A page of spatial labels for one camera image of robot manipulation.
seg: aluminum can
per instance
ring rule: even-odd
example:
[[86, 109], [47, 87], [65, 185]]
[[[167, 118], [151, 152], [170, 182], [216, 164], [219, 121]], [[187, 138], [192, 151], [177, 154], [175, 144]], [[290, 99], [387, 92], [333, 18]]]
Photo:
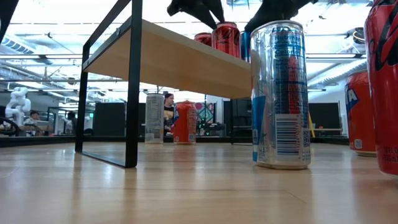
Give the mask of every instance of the aluminum can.
[[197, 109], [189, 101], [179, 102], [174, 111], [174, 143], [195, 144], [197, 140]]
[[351, 150], [359, 156], [376, 156], [372, 101], [368, 71], [356, 72], [347, 79], [346, 109]]
[[164, 97], [149, 93], [145, 107], [145, 143], [163, 143]]
[[211, 33], [199, 33], [193, 38], [195, 41], [206, 44], [211, 47]]
[[304, 34], [275, 21], [251, 34], [253, 160], [273, 169], [311, 163]]
[[398, 1], [373, 3], [364, 26], [376, 153], [380, 170], [398, 182]]
[[241, 32], [241, 58], [250, 63], [250, 32]]
[[217, 50], [241, 58], [239, 29], [233, 22], [217, 24], [217, 29], [213, 30], [213, 47]]

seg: can barcode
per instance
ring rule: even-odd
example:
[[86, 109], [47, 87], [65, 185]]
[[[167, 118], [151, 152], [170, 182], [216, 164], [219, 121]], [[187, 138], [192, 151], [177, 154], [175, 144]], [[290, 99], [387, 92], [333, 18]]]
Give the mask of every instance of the can barcode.
[[277, 114], [275, 116], [276, 149], [278, 156], [298, 156], [301, 134], [300, 116], [297, 114]]

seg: ceiling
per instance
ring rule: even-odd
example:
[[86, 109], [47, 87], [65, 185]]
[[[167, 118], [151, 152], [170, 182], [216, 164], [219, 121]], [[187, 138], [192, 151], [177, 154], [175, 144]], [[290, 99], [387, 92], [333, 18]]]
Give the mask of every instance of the ceiling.
[[[83, 44], [103, 20], [116, 0], [20, 0], [7, 30], [7, 36], [29, 46], [35, 54], [81, 54]], [[224, 16], [234, 21], [243, 30], [246, 23], [257, 12], [261, 0], [223, 0]], [[355, 27], [362, 27], [369, 12], [369, 1], [353, 0], [350, 4], [328, 4], [320, 1], [301, 8], [293, 20], [303, 24], [306, 32], [307, 53], [358, 53], [364, 52], [363, 45], [353, 43], [346, 33]], [[199, 32], [210, 31], [194, 17], [178, 13], [170, 17], [166, 8], [170, 0], [143, 1], [143, 18], [192, 38]], [[98, 47], [131, 15], [131, 4], [114, 20], [94, 47]], [[0, 53], [14, 54], [4, 46]], [[33, 60], [7, 60], [18, 67], [53, 79], [80, 79], [81, 61], [75, 58], [53, 60], [51, 66]], [[333, 63], [308, 63], [307, 73], [314, 74]], [[104, 79], [101, 75], [90, 74], [89, 79]], [[78, 84], [57, 88], [78, 88]], [[127, 88], [127, 83], [90, 83], [90, 88]], [[142, 89], [154, 89], [153, 85], [142, 83]], [[125, 93], [107, 93], [115, 98], [124, 98]]]

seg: person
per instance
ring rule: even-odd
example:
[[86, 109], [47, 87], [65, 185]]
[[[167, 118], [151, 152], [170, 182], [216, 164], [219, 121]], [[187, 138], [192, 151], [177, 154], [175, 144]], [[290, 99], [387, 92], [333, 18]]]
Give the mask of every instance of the person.
[[74, 112], [69, 112], [67, 114], [67, 119], [72, 122], [72, 134], [76, 134], [77, 129], [77, 118]]
[[30, 112], [30, 118], [27, 118], [27, 119], [24, 121], [24, 125], [35, 124], [36, 121], [40, 121], [39, 112], [37, 112], [37, 111], [31, 111], [31, 112]]
[[167, 93], [164, 96], [164, 135], [171, 132], [174, 122], [174, 95]]

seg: silver can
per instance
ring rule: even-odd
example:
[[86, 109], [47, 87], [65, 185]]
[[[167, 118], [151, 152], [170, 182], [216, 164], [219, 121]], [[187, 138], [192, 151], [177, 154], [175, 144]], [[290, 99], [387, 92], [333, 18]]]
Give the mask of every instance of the silver can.
[[253, 160], [274, 169], [311, 163], [304, 34], [275, 21], [251, 34]]
[[163, 143], [164, 97], [161, 94], [147, 95], [145, 112], [145, 143]]

